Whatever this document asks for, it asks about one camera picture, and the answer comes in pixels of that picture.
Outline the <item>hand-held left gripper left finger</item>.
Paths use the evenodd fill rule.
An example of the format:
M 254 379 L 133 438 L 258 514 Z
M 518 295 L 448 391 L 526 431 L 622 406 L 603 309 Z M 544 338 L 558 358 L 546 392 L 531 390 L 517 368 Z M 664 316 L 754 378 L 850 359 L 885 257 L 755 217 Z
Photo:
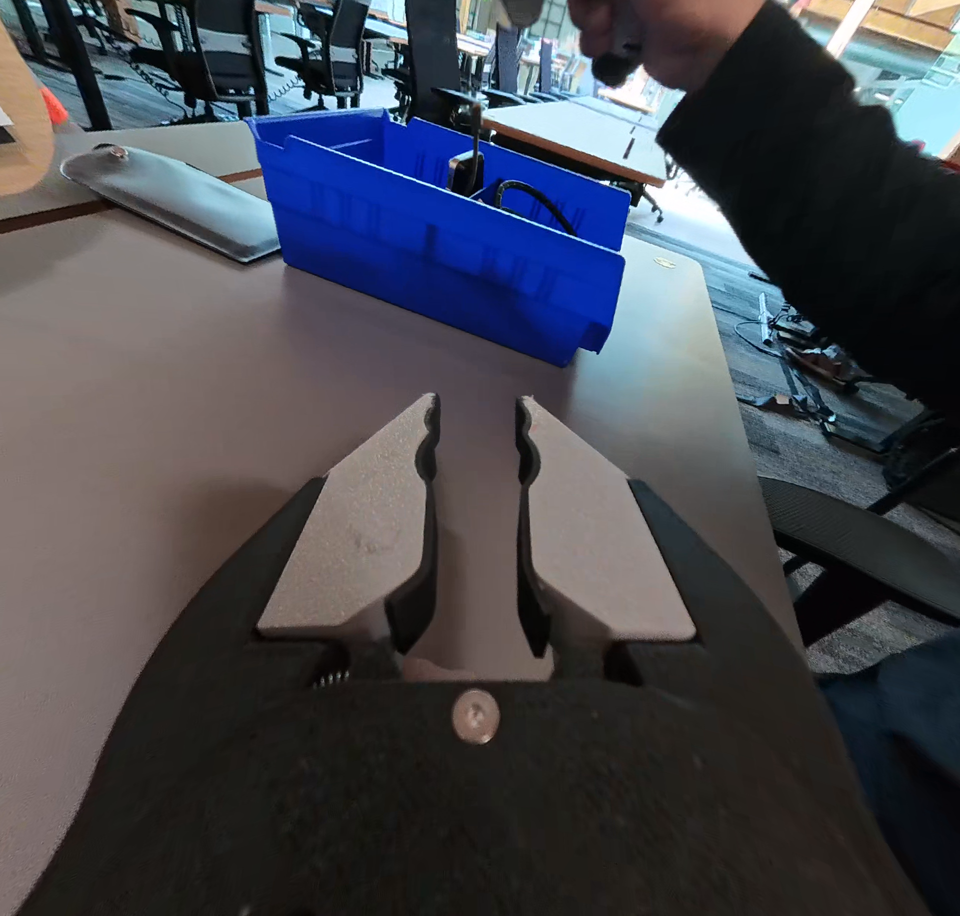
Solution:
M 437 601 L 439 395 L 426 393 L 342 458 L 258 620 L 265 639 L 388 641 L 407 654 Z

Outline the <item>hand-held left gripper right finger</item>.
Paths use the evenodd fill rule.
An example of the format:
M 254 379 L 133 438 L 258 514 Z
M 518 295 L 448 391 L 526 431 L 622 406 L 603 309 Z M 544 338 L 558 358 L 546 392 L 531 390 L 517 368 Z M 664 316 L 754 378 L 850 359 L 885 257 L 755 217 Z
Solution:
M 517 612 L 534 657 L 694 640 L 627 475 L 533 397 L 515 406 Z

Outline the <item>blue plastic bin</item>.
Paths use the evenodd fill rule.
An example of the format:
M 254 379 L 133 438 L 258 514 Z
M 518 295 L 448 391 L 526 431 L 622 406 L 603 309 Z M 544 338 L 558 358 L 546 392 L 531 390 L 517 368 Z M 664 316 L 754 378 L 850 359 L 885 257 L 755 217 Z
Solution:
M 382 109 L 246 120 L 284 261 L 341 286 L 564 367 L 598 353 L 615 319 L 628 193 L 434 123 Z M 450 158 L 485 156 L 484 189 L 447 189 Z M 522 180 L 578 233 L 521 192 Z

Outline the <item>person's right forearm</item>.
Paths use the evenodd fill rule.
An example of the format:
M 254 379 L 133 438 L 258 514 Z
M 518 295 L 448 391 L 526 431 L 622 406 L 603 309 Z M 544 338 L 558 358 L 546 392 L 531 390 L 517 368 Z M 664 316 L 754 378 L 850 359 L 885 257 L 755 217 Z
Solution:
M 845 68 L 767 0 L 657 141 L 809 321 L 957 420 L 958 175 L 853 90 Z

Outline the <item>person's right hand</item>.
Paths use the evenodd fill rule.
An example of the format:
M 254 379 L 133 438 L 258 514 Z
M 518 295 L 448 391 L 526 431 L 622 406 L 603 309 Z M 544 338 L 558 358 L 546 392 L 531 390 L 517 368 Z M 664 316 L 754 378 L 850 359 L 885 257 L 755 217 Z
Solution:
M 568 0 L 582 53 L 593 60 L 630 42 L 642 67 L 662 85 L 689 94 L 702 89 L 766 0 Z

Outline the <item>grey office table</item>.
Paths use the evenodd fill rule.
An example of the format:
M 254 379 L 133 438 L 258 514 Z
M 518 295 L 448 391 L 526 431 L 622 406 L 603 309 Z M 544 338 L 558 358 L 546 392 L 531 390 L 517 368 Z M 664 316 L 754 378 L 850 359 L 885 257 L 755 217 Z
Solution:
M 500 145 L 519 144 L 583 175 L 656 188 L 667 181 L 666 155 L 653 129 L 610 107 L 597 109 L 591 98 L 486 109 L 482 120 Z

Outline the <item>black mesh office chair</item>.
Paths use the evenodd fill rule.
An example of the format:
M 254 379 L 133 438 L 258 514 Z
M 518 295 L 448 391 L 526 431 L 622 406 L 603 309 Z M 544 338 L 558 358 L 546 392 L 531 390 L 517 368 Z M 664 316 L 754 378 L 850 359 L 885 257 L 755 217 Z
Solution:
M 809 647 L 885 602 L 948 626 L 959 624 L 958 569 L 937 548 L 886 516 L 777 478 L 759 479 L 774 540 L 819 574 L 791 584 L 801 642 Z

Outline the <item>silver foil pouch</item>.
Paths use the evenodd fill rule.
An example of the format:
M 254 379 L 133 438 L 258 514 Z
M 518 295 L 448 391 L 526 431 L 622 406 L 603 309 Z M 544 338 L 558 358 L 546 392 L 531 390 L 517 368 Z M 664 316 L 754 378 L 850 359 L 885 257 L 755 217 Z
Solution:
M 234 262 L 281 250 L 268 201 L 181 160 L 106 142 L 63 160 L 59 169 L 115 206 Z

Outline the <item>wooden document board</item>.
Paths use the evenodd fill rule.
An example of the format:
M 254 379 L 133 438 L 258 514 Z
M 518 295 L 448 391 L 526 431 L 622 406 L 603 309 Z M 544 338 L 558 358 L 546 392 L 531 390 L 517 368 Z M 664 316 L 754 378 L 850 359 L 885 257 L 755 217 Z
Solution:
M 53 125 L 42 87 L 1 25 L 1 195 L 36 186 L 54 162 Z

